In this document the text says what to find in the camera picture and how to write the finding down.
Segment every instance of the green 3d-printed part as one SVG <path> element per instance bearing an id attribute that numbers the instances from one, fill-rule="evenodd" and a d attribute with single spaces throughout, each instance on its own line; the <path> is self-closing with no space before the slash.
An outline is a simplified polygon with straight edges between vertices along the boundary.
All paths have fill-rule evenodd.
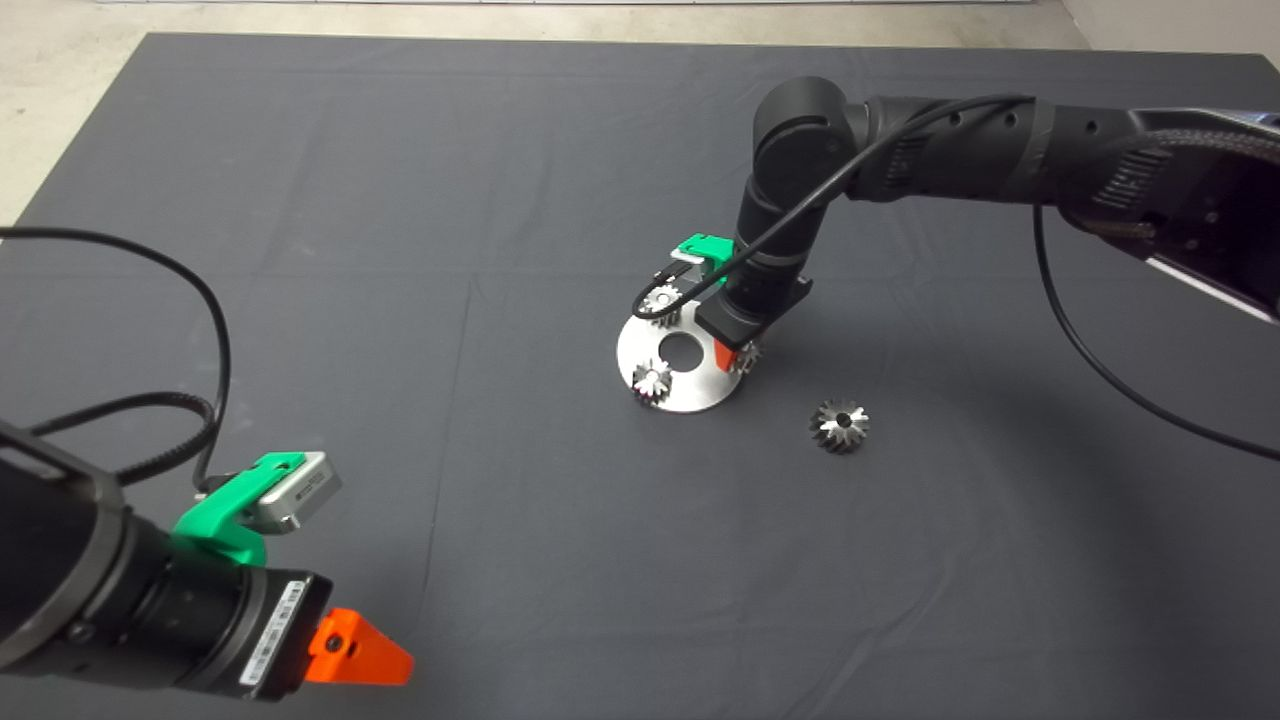
<path id="1" fill-rule="evenodd" d="M 727 237 L 698 233 L 689 236 L 689 240 L 676 247 L 677 252 L 703 258 L 703 277 L 707 277 L 721 268 L 733 256 L 733 241 Z"/>
<path id="2" fill-rule="evenodd" d="M 237 518 L 306 459 L 303 452 L 268 452 L 183 514 L 173 534 L 191 538 L 241 565 L 265 565 L 262 536 L 241 525 Z"/>

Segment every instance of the gear on plate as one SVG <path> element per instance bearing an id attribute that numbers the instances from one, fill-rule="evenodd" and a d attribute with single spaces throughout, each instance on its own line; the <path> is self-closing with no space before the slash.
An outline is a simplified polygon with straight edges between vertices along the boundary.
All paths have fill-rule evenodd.
<path id="1" fill-rule="evenodd" d="M 742 346 L 742 350 L 737 351 L 737 357 L 733 359 L 732 370 L 735 373 L 741 373 L 744 375 L 751 374 L 755 369 L 755 364 L 760 361 L 760 346 L 754 341 Z"/>
<path id="2" fill-rule="evenodd" d="M 663 310 L 671 306 L 672 302 L 680 300 L 681 295 L 682 293 L 680 292 L 680 290 L 677 290 L 676 286 L 673 284 L 664 284 L 655 287 L 652 291 L 649 291 L 649 295 L 646 295 L 644 301 L 640 304 L 640 311 L 657 313 L 659 310 Z M 676 310 L 673 313 L 663 315 L 662 318 L 649 322 L 658 325 L 659 328 L 669 328 L 671 325 L 676 324 L 676 320 L 678 319 L 680 319 L 680 310 Z"/>
<path id="3" fill-rule="evenodd" d="M 645 405 L 657 405 L 671 393 L 671 365 L 653 359 L 636 365 L 631 373 L 631 392 Z"/>
<path id="4" fill-rule="evenodd" d="M 836 455 L 852 452 L 865 438 L 872 419 L 856 402 L 828 400 L 809 419 L 818 446 Z"/>

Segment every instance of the concrete floor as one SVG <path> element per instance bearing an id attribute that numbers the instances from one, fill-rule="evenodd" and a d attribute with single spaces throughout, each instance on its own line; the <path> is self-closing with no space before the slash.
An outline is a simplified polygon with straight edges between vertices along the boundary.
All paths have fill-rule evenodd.
<path id="1" fill-rule="evenodd" d="M 0 224 L 26 206 L 150 31 L 768 45 L 1088 47 L 1023 5 L 303 5 L 0 0 Z"/>

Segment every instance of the cable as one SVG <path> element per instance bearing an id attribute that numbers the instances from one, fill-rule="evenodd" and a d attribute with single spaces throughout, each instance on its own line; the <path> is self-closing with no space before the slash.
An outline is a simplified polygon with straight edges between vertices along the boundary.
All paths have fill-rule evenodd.
<path id="1" fill-rule="evenodd" d="M 111 234 L 106 234 L 106 233 L 100 233 L 100 232 L 93 232 L 93 231 L 77 229 L 77 228 L 55 228 L 55 227 L 35 227 L 35 225 L 20 227 L 20 228 L 18 228 L 18 227 L 0 227 L 0 237 L 9 238 L 9 240 L 64 240 L 64 241 L 72 241 L 72 242 L 87 242 L 87 243 L 91 243 L 91 245 L 105 245 L 108 247 L 114 247 L 116 250 L 123 250 L 124 252 L 129 252 L 132 255 L 137 255 L 138 258 L 142 258 L 145 260 L 150 260 L 150 261 L 152 261 L 152 263 L 155 263 L 157 265 L 161 265 L 161 266 L 172 270 L 174 274 L 177 274 L 182 279 L 187 281 L 188 283 L 191 283 L 191 286 L 193 288 L 196 288 L 196 292 L 200 293 L 200 297 L 205 301 L 205 306 L 209 309 L 209 315 L 210 315 L 210 318 L 212 319 L 212 323 L 214 323 L 214 334 L 218 338 L 218 389 L 216 389 L 216 393 L 214 395 L 212 415 L 206 419 L 206 428 L 202 429 L 201 433 L 197 433 L 197 436 L 193 437 L 192 439 L 188 439 L 186 443 L 182 443 L 182 445 L 179 445 L 179 446 L 177 446 L 177 447 L 174 447 L 174 448 L 172 448 L 172 450 L 169 450 L 169 451 L 166 451 L 164 454 L 160 454 L 160 455 L 157 455 L 155 457 L 151 457 L 151 459 L 145 460 L 142 462 L 138 462 L 136 465 L 131 465 L 129 468 L 127 468 L 127 470 L 136 469 L 138 466 L 143 466 L 143 468 L 164 466 L 166 462 L 169 462 L 169 460 L 172 460 L 172 455 L 174 452 L 178 452 L 178 451 L 183 451 L 184 452 L 186 450 L 189 450 L 189 447 L 187 447 L 188 443 L 191 443 L 196 438 L 201 437 L 202 434 L 206 434 L 207 437 L 205 437 L 202 439 L 202 445 L 198 448 L 198 455 L 196 457 L 196 465 L 192 469 L 192 482 L 195 484 L 200 484 L 204 480 L 205 474 L 209 470 L 209 460 L 210 460 L 210 457 L 214 454 L 214 446 L 218 443 L 218 433 L 221 432 L 223 416 L 227 414 L 227 393 L 230 389 L 230 384 L 232 384 L 230 333 L 227 331 L 227 316 L 223 314 L 223 307 L 218 302 L 218 296 L 214 295 L 212 288 L 210 288 L 209 284 L 205 283 L 205 281 L 202 281 L 200 278 L 200 275 L 197 275 L 195 272 L 192 272 L 189 268 L 187 268 L 182 263 L 174 260 L 173 258 L 169 258 L 168 255 L 165 255 L 165 254 L 157 251 L 157 250 L 152 250 L 152 249 L 150 249 L 150 247 L 147 247 L 145 245 L 140 245 L 137 242 L 133 242 L 132 240 L 125 240 L 123 237 L 116 237 L 116 236 L 111 236 Z M 164 393 L 152 393 L 152 395 L 164 395 Z M 118 401 L 113 401 L 113 402 L 124 402 L 124 401 L 128 401 L 128 400 L 131 400 L 131 398 L 123 398 L 123 400 L 118 400 Z M 111 405 L 111 404 L 97 405 L 95 407 L 83 410 L 82 413 L 87 413 L 90 410 L 99 410 L 99 409 L 104 407 L 105 405 Z M 119 407 L 116 410 L 111 410 L 111 413 L 116 413 L 116 411 L 120 411 L 120 410 L 124 410 L 124 409 Z M 65 420 L 65 416 L 64 418 L 55 418 L 54 420 L 49 420 L 46 423 L 42 423 L 41 425 L 46 425 L 49 423 L 54 423 L 55 420 Z M 179 461 L 177 464 L 173 464 L 173 465 L 169 465 L 169 466 L 165 466 L 161 470 L 155 470 L 150 475 L 145 474 L 142 477 L 137 477 L 132 482 L 137 482 L 140 479 L 145 479 L 147 477 L 163 473 L 164 470 L 175 468 L 180 462 L 182 461 Z"/>
<path id="2" fill-rule="evenodd" d="M 1034 205 L 1032 208 L 1032 225 L 1036 233 L 1036 260 L 1039 263 L 1041 282 L 1044 284 L 1044 295 L 1048 297 L 1048 305 L 1053 310 L 1053 316 L 1057 319 L 1057 324 L 1066 333 L 1066 340 L 1071 342 L 1075 351 L 1084 357 L 1084 361 L 1089 364 L 1089 368 L 1102 375 L 1102 379 L 1107 380 L 1111 387 L 1120 391 L 1121 395 L 1134 401 L 1143 410 L 1156 415 L 1161 420 L 1172 423 L 1179 428 L 1194 433 L 1202 438 L 1211 439 L 1216 443 L 1225 445 L 1243 452 L 1249 452 L 1260 457 L 1266 457 L 1267 460 L 1280 461 L 1280 450 L 1266 447 L 1262 445 L 1252 443 L 1238 437 L 1229 436 L 1226 433 L 1220 433 L 1217 430 L 1198 425 L 1181 415 L 1178 415 L 1170 410 L 1156 405 L 1146 396 L 1133 389 L 1124 380 L 1117 378 L 1080 338 L 1079 333 L 1075 332 L 1075 327 L 1071 325 L 1071 320 L 1068 319 L 1066 311 L 1062 309 L 1062 301 L 1057 296 L 1057 288 L 1053 286 L 1053 274 L 1050 272 L 1048 266 L 1048 251 L 1044 247 L 1044 208 L 1041 205 Z"/>
<path id="3" fill-rule="evenodd" d="M 901 127 L 895 128 L 884 137 L 881 137 L 876 142 L 868 145 L 865 150 L 863 150 L 861 152 L 855 155 L 851 160 L 845 163 L 831 177 L 828 177 L 818 187 L 815 187 L 813 192 L 806 195 L 800 202 L 797 202 L 794 208 L 791 208 L 791 210 L 787 210 L 785 215 L 778 218 L 776 223 L 769 225 L 769 229 L 760 233 L 760 237 L 755 238 L 750 245 L 744 247 L 741 252 L 736 252 L 732 258 L 728 259 L 728 261 L 721 265 L 718 270 L 704 277 L 701 281 L 694 284 L 694 287 L 691 287 L 689 292 L 685 292 L 678 299 L 676 299 L 671 305 L 667 305 L 660 310 L 644 311 L 640 310 L 640 305 L 645 301 L 645 297 L 648 297 L 649 293 L 653 292 L 659 286 L 663 286 L 676 279 L 675 277 L 671 275 L 669 266 L 654 274 L 653 279 L 644 288 L 644 291 L 641 291 L 640 295 L 637 295 L 636 299 L 631 302 L 631 314 L 635 315 L 636 318 L 640 318 L 641 320 L 657 320 L 684 307 L 692 299 L 710 290 L 710 287 L 714 286 L 717 282 L 719 282 L 721 278 L 728 275 L 737 268 L 741 268 L 742 264 L 745 264 L 748 260 L 751 259 L 751 256 L 759 252 L 760 249 L 764 247 L 764 245 L 768 243 L 771 240 L 773 240 L 774 236 L 777 236 L 780 232 L 785 231 L 791 223 L 794 223 L 796 218 L 809 211 L 819 202 L 826 201 L 827 196 L 832 191 L 836 191 L 838 193 L 841 191 L 840 188 L 849 182 L 849 178 L 851 178 L 854 173 L 858 172 L 859 168 L 865 165 L 868 160 L 878 155 L 886 147 L 895 145 L 904 137 L 911 135 L 913 132 L 923 127 L 927 127 L 932 123 L 936 123 L 943 118 L 947 118 L 954 113 L 973 110 L 975 108 L 987 108 L 991 105 L 1012 105 L 1018 102 L 1029 102 L 1032 100 L 1034 100 L 1034 97 L 1028 95 L 1016 95 L 1016 94 L 987 95 L 983 97 L 973 97 L 970 100 L 957 100 L 955 102 L 947 102 L 946 105 L 941 105 L 938 108 L 934 108 L 933 110 L 922 113 L 915 118 L 911 118 Z"/>
<path id="4" fill-rule="evenodd" d="M 44 423 L 27 428 L 27 432 L 37 437 L 47 436 L 100 420 L 108 415 L 142 407 L 177 407 L 179 410 L 187 410 L 200 415 L 200 419 L 204 420 L 204 423 L 196 434 L 191 436 L 182 443 L 170 447 L 154 457 L 148 457 L 147 460 L 134 462 L 128 468 L 116 470 L 115 477 L 119 479 L 122 486 L 131 486 L 182 465 L 205 448 L 209 445 L 209 439 L 214 434 L 214 407 L 209 405 L 209 401 L 204 397 L 187 395 L 184 392 L 147 392 L 142 395 L 131 395 L 129 397 L 111 400 L 109 402 L 102 402 L 91 407 L 84 407 L 83 410 L 76 410 L 74 413 L 68 413 L 67 415 L 45 420 Z"/>

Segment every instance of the sticker label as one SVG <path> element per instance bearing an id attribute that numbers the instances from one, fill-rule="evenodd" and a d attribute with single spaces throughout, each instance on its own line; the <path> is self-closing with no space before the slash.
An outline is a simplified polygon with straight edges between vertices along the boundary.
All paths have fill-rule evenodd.
<path id="1" fill-rule="evenodd" d="M 284 637 L 284 630 L 288 629 L 289 620 L 293 619 L 293 611 L 298 609 L 298 601 L 302 600 L 305 589 L 307 589 L 306 580 L 289 580 L 284 585 L 284 592 L 280 593 L 280 600 L 275 603 L 275 610 L 271 611 L 266 628 L 262 628 L 262 634 L 257 638 L 253 655 L 250 656 L 244 671 L 241 673 L 242 685 L 256 685 L 262 682 L 262 675 L 266 674 L 271 659 L 275 657 L 275 651 L 280 647 L 280 638 Z"/>

